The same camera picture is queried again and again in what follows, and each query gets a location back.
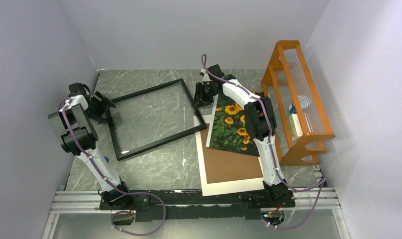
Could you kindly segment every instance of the wall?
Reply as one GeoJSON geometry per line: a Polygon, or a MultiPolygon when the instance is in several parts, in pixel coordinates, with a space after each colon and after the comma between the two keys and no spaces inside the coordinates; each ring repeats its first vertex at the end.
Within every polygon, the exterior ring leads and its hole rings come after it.
{"type": "Polygon", "coordinates": [[[277,40],[306,43],[328,0],[61,0],[98,69],[265,69],[277,40]]]}
{"type": "Polygon", "coordinates": [[[0,238],[41,238],[72,164],[48,115],[97,72],[57,0],[0,1],[0,238]]]}
{"type": "Polygon", "coordinates": [[[322,171],[352,238],[402,238],[402,0],[331,0],[304,49],[336,133],[322,171]]]}

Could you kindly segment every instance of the floor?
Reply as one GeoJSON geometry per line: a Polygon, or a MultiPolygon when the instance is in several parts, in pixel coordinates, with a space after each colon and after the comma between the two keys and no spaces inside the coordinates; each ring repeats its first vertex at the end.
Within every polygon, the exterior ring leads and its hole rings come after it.
{"type": "MultiPolygon", "coordinates": [[[[223,70],[231,73],[246,88],[261,91],[262,70],[223,70]]],[[[102,70],[96,91],[109,99],[183,78],[194,95],[195,84],[202,77],[200,70],[102,70]]],[[[202,115],[211,114],[212,108],[200,109],[202,115]]],[[[193,126],[193,113],[181,88],[170,87],[119,103],[112,110],[122,150],[132,149],[153,140],[175,134],[193,126]]],[[[96,125],[99,147],[110,159],[109,165],[132,190],[140,189],[197,189],[201,188],[195,135],[190,135],[138,157],[118,162],[107,124],[96,125]]],[[[313,167],[282,167],[289,184],[307,187],[316,183],[313,167]]],[[[90,191],[100,188],[87,166],[74,159],[67,191],[90,191]]]]}

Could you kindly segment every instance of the black metal bar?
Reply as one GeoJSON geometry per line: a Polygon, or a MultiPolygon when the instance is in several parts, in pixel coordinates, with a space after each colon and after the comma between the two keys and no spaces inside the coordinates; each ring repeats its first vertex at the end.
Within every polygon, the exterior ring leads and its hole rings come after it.
{"type": "MultiPolygon", "coordinates": [[[[163,88],[166,88],[166,87],[172,86],[174,84],[178,84],[178,83],[181,84],[187,99],[190,101],[191,105],[193,105],[192,96],[189,93],[189,90],[188,90],[187,86],[185,85],[185,82],[184,82],[184,80],[182,78],[180,78],[178,80],[166,82],[164,84],[154,86],[154,87],[142,90],[142,91],[138,91],[138,92],[131,93],[131,94],[128,94],[128,95],[125,95],[125,96],[121,96],[121,97],[118,97],[118,98],[113,99],[111,101],[114,102],[114,103],[117,103],[117,102],[120,102],[120,101],[124,101],[124,100],[128,100],[128,99],[137,97],[137,96],[141,96],[141,95],[153,92],[153,91],[157,91],[157,90],[160,90],[160,89],[163,89],[163,88]]],[[[112,143],[113,143],[114,153],[116,154],[116,159],[118,161],[122,161],[122,160],[125,160],[127,158],[130,158],[130,157],[139,155],[141,153],[144,153],[144,152],[146,152],[148,150],[151,150],[151,149],[154,149],[156,147],[162,146],[164,144],[173,142],[173,141],[178,140],[180,138],[189,136],[189,135],[194,134],[196,132],[199,132],[199,131],[201,131],[203,129],[206,129],[207,126],[206,126],[204,120],[202,119],[201,113],[198,111],[197,108],[192,107],[192,110],[194,111],[195,116],[197,117],[198,121],[200,122],[200,125],[192,127],[190,129],[187,129],[187,130],[184,130],[182,132],[176,133],[176,134],[171,135],[169,137],[166,137],[166,138],[151,142],[151,143],[146,144],[144,146],[140,146],[138,148],[135,148],[135,149],[125,153],[125,154],[122,154],[122,150],[120,149],[120,145],[119,145],[118,140],[117,140],[117,135],[116,135],[116,132],[115,132],[115,126],[114,126],[114,122],[113,122],[113,118],[111,116],[111,113],[110,113],[109,110],[106,111],[106,119],[107,119],[107,123],[108,123],[108,126],[109,126],[109,131],[110,131],[110,135],[111,135],[111,139],[112,139],[112,143]]]]}

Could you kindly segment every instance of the white border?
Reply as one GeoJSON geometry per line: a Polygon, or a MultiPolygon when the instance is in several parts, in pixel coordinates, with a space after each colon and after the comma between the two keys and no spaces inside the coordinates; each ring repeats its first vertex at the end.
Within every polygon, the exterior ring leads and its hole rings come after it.
{"type": "Polygon", "coordinates": [[[218,95],[214,97],[214,103],[213,103],[213,112],[210,114],[211,115],[211,122],[208,122],[211,127],[208,128],[208,135],[207,135],[207,142],[205,143],[206,147],[210,147],[210,141],[211,141],[211,133],[213,131],[213,122],[214,122],[214,115],[215,115],[215,109],[217,108],[217,101],[218,101],[218,95]]]}
{"type": "MultiPolygon", "coordinates": [[[[212,124],[214,120],[214,115],[202,116],[205,123],[212,124]]],[[[199,125],[197,117],[194,117],[195,126],[199,125]]],[[[207,176],[205,174],[205,164],[204,164],[204,154],[202,152],[202,142],[201,142],[201,133],[195,133],[195,139],[197,141],[197,153],[198,153],[198,165],[200,167],[200,177],[201,177],[201,188],[203,196],[212,196],[212,195],[220,195],[227,193],[237,193],[237,192],[245,192],[252,190],[262,190],[263,186],[263,178],[252,178],[245,180],[237,180],[237,181],[229,181],[222,183],[207,183],[207,176]]],[[[261,160],[258,157],[258,161],[260,162],[261,171],[263,171],[263,166],[261,165],[261,160]]]]}

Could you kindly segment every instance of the brown board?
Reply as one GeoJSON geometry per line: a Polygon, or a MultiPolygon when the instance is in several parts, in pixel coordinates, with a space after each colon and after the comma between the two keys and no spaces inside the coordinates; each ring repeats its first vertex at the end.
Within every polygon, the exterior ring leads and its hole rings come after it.
{"type": "Polygon", "coordinates": [[[201,131],[207,183],[222,183],[263,177],[258,157],[206,147],[208,127],[209,124],[207,124],[207,129],[201,131]]]}

